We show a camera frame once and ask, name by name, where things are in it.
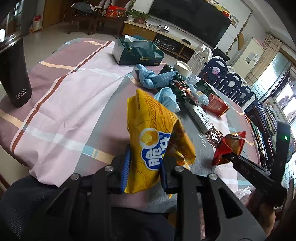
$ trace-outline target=curtain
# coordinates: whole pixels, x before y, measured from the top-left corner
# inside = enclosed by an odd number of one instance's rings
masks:
[[[264,52],[260,57],[259,61],[252,68],[250,73],[246,76],[245,80],[249,85],[252,85],[262,75],[266,68],[271,64],[277,52],[282,46],[282,42],[271,34],[266,34],[263,42]]]

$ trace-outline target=wooden cabinet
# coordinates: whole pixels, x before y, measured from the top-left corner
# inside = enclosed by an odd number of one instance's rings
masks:
[[[122,32],[123,35],[127,34],[129,36],[139,35],[145,39],[153,41],[156,33],[154,31],[131,25],[126,23]]]

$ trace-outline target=red snack bag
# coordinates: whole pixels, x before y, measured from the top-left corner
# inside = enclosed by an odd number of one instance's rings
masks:
[[[220,141],[220,143],[216,148],[212,165],[217,166],[217,165],[229,163],[227,159],[222,157],[222,155],[224,154],[229,154],[233,152],[237,155],[240,155],[240,153],[242,152],[242,148],[244,146],[245,138],[246,138],[245,131],[226,135]]]

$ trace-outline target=red gift box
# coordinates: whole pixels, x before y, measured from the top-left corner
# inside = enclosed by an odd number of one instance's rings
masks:
[[[214,113],[218,117],[222,116],[227,110],[229,110],[228,105],[221,98],[213,94],[209,95],[209,105],[202,105],[202,108]]]
[[[116,18],[124,18],[126,9],[124,7],[118,7],[116,9]]]
[[[116,10],[118,6],[110,5],[106,11],[106,17],[116,18]]]

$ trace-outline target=bookshelf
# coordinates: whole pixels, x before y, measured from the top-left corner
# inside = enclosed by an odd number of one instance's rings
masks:
[[[277,121],[274,120],[273,116],[270,116],[272,114],[268,112],[268,109],[261,108],[258,105],[252,105],[252,109],[246,115],[253,123],[251,126],[257,141],[261,166],[269,171],[272,168],[275,156],[273,136],[277,132]]]

